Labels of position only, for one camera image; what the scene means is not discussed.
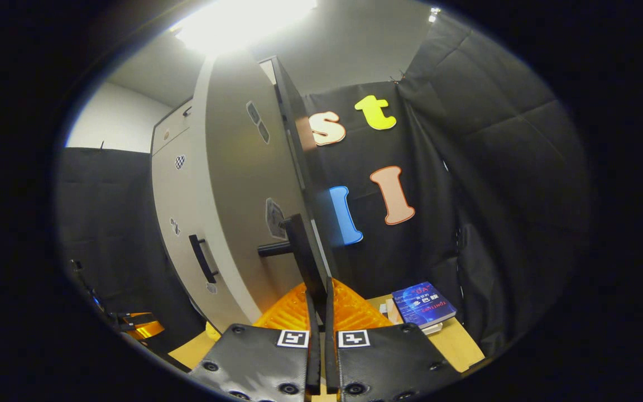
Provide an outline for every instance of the ceiling light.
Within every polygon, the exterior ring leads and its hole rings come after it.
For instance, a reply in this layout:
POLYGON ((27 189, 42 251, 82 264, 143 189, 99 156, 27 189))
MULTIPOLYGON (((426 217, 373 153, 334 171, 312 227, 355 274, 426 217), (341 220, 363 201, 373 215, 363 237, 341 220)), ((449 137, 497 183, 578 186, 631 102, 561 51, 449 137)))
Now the ceiling light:
POLYGON ((211 56, 255 44, 315 7, 316 0, 218 0, 169 31, 188 48, 211 56))

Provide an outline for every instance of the table surface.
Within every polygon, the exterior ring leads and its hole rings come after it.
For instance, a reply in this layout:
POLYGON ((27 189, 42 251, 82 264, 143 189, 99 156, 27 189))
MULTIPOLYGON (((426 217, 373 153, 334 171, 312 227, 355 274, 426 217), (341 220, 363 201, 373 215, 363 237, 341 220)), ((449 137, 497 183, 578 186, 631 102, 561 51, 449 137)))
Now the table surface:
MULTIPOLYGON (((391 298, 391 295, 380 296, 378 298, 369 299, 368 302, 374 308, 378 308, 386 299, 391 298)), ((432 333, 428 339, 433 345, 441 352, 448 363, 453 366, 456 371, 464 372, 472 364, 475 364, 485 358, 480 348, 475 341, 465 331, 465 328, 454 318, 449 318, 443 322, 441 331, 432 333)), ((171 351, 169 356, 184 364, 189 369, 193 369, 205 357, 215 344, 207 333, 202 332, 195 338, 192 338, 188 343, 180 346, 179 348, 171 351)), ((321 342, 321 355, 324 356, 324 342, 321 342)), ((322 386, 322 392, 326 391, 326 386, 322 386)), ((324 394, 312 396, 313 402, 332 402, 337 399, 336 394, 324 394)))

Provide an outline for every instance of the black door handle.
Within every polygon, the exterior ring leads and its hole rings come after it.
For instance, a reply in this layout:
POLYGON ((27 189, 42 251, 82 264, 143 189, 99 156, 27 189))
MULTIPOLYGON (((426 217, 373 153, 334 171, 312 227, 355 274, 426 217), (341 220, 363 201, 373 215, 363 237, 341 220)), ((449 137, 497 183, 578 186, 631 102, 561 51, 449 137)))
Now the black door handle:
POLYGON ((202 247, 200 247, 200 243, 205 242, 205 239, 198 239, 197 234, 190 234, 188 238, 190 239, 190 245, 192 246, 193 252, 195 252, 195 257, 197 258, 197 262, 200 264, 202 273, 204 273, 205 278, 207 278, 207 282, 217 283, 217 281, 215 280, 215 275, 219 274, 220 272, 212 272, 210 270, 210 265, 207 265, 205 255, 202 253, 202 247))

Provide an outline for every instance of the white cabinet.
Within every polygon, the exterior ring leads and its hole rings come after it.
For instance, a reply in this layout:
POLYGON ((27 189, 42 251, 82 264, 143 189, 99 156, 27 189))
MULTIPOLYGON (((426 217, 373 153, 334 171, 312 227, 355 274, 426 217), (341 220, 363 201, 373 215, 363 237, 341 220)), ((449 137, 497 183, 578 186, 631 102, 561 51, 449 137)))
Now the white cabinet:
POLYGON ((302 282, 292 254, 257 254, 258 246, 280 241, 267 227, 266 199, 274 199, 286 217, 299 213, 309 222, 275 87, 248 53, 208 57, 193 99, 154 132, 156 213, 181 282, 219 331, 232 323, 255 322, 302 282), (268 143, 248 115, 248 102, 265 124, 268 143), (188 107, 189 117, 175 117, 188 107), (169 127, 178 133, 163 140, 161 133, 169 127), (212 272, 219 272, 216 293, 208 289, 191 234, 205 239, 205 260, 212 272))

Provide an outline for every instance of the blue book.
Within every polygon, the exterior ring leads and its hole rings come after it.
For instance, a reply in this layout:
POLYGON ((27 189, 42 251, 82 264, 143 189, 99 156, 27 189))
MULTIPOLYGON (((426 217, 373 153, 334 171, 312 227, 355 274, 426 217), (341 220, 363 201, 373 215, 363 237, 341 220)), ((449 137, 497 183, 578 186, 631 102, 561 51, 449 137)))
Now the blue book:
POLYGON ((455 316, 456 308, 428 282, 391 293, 404 323, 423 329, 455 316))

